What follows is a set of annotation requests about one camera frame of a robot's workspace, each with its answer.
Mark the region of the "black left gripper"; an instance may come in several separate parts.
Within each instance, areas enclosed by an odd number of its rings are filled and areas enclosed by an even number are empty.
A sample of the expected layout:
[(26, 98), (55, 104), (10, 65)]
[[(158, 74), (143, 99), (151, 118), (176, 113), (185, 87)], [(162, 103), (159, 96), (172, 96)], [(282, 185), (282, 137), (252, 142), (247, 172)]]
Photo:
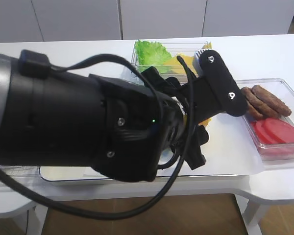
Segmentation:
[[(149, 67), (142, 72), (142, 75), (151, 83), (151, 85), (159, 92), (162, 92), (173, 98), (181, 105), (184, 124), (188, 125), (189, 103), (187, 94), (184, 95), (179, 88), (180, 82), (175, 77), (163, 79), (156, 67)], [(159, 164), (158, 169), (166, 169), (171, 167), (179, 156), (184, 156), (184, 161), (190, 169), (194, 170), (206, 164), (206, 158), (201, 152), (200, 146), (207, 143), (209, 135), (203, 125), (193, 124), (191, 132), (186, 128), (180, 137), (176, 136), (175, 141), (170, 144), (173, 156), (164, 164)]]

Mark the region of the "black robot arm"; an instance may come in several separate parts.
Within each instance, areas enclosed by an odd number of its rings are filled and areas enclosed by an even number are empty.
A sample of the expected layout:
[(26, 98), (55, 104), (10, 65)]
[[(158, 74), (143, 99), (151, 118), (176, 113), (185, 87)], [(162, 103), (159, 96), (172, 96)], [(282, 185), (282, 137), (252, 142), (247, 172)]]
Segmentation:
[(0, 165), (89, 166), (125, 182), (153, 181), (164, 149), (191, 169), (205, 165), (209, 136), (186, 144), (188, 95), (155, 67), (144, 85), (53, 67), (44, 54), (0, 54)]

